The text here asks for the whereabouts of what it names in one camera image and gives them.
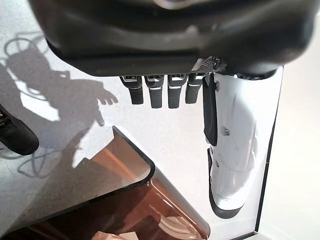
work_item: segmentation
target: curved plastic panel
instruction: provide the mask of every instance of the curved plastic panel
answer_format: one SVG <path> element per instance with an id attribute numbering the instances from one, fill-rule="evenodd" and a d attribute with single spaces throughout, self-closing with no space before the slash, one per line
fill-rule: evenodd
<path id="1" fill-rule="evenodd" d="M 210 147 L 211 191 L 222 210 L 241 208 L 264 161 L 279 101 L 283 68 L 264 80 L 215 74 L 217 144 Z"/>
<path id="2" fill-rule="evenodd" d="M 153 0 L 29 0 L 51 49 L 94 76 L 188 74 L 218 56 L 262 75 L 306 49 L 319 0 L 209 0 L 164 9 Z"/>
<path id="3" fill-rule="evenodd" d="M 208 239 L 209 225 L 116 128 L 114 140 L 92 161 L 135 183 L 11 232 L 3 239 L 91 240 L 97 232 L 117 235 L 115 239 L 128 239 L 125 236 L 129 233 L 138 240 Z M 142 175 L 144 179 L 136 182 Z"/>

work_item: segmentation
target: black object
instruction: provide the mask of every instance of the black object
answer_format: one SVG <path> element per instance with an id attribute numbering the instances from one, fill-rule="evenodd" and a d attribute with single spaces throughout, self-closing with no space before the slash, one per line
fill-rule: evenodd
<path id="1" fill-rule="evenodd" d="M 39 140 L 32 130 L 2 105 L 0 105 L 0 142 L 20 155 L 33 154 L 39 147 Z"/>
<path id="2" fill-rule="evenodd" d="M 123 85 L 129 89 L 131 103 L 139 105 L 144 103 L 144 93 L 141 76 L 120 76 Z"/>
<path id="3" fill-rule="evenodd" d="M 195 104 L 197 102 L 199 89 L 202 85 L 204 74 L 190 73 L 185 89 L 185 103 Z"/>
<path id="4" fill-rule="evenodd" d="M 168 105 L 170 109 L 179 108 L 181 89 L 187 78 L 187 74 L 168 75 Z"/>
<path id="5" fill-rule="evenodd" d="M 215 75 L 212 73 L 202 79 L 204 134 L 212 146 L 217 146 L 217 103 Z"/>
<path id="6" fill-rule="evenodd" d="M 164 85 L 164 75 L 145 76 L 145 84 L 149 88 L 151 107 L 159 109 L 162 107 L 162 86 Z"/>
<path id="7" fill-rule="evenodd" d="M 207 149 L 207 154 L 208 154 L 208 165 L 209 165 L 209 176 L 210 176 L 210 171 L 211 171 L 211 167 L 212 167 L 212 159 L 210 156 L 210 149 L 209 148 Z M 242 207 L 240 207 L 240 208 L 232 209 L 232 210 L 224 210 L 224 209 L 219 208 L 216 205 L 214 197 L 212 195 L 210 177 L 209 177 L 209 200 L 210 200 L 210 204 L 211 204 L 211 208 L 212 208 L 213 212 L 215 213 L 215 215 L 217 215 L 221 219 L 233 218 L 235 215 L 237 215 L 239 213 L 239 211 L 242 208 Z"/>
<path id="8" fill-rule="evenodd" d="M 53 52 L 102 77 L 189 74 L 210 56 L 228 73 L 264 75 L 304 52 L 319 9 L 319 0 L 207 0 L 175 10 L 153 0 L 29 2 Z"/>

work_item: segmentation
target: white plastic casing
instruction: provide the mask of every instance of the white plastic casing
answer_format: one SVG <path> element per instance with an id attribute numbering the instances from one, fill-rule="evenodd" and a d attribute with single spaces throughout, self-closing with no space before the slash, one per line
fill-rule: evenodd
<path id="1" fill-rule="evenodd" d="M 217 145 L 210 146 L 211 191 L 222 210 L 241 208 L 264 162 L 275 122 L 283 68 L 264 80 L 215 74 Z"/>

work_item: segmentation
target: robotic hand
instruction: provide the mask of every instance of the robotic hand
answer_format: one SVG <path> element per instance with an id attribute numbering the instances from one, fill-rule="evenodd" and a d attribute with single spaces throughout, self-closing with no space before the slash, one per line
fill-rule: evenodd
<path id="1" fill-rule="evenodd" d="M 29 0 L 48 45 L 93 76 L 121 76 L 133 104 L 170 108 L 203 85 L 210 202 L 235 216 L 265 159 L 282 66 L 306 49 L 318 0 Z"/>

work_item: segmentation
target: gray speckled surface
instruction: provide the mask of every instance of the gray speckled surface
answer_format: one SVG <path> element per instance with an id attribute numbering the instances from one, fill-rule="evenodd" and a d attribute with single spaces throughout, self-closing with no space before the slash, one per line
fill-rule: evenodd
<path id="1" fill-rule="evenodd" d="M 0 6 L 0 102 L 40 140 L 32 156 L 0 150 L 0 235 L 30 215 L 54 212 L 61 202 L 73 205 L 103 194 L 108 178 L 83 158 L 107 145 L 112 125 L 143 146 L 209 223 L 212 239 L 253 231 L 260 179 L 235 218 L 220 219 L 211 210 L 201 93 L 197 104 L 187 105 L 183 88 L 180 108 L 168 109 L 164 91 L 163 108 L 151 109 L 145 87 L 144 105 L 133 106 L 117 77 L 89 76 L 48 50 L 27 1 L 1 0 Z M 31 206 L 32 213 L 26 211 Z"/>

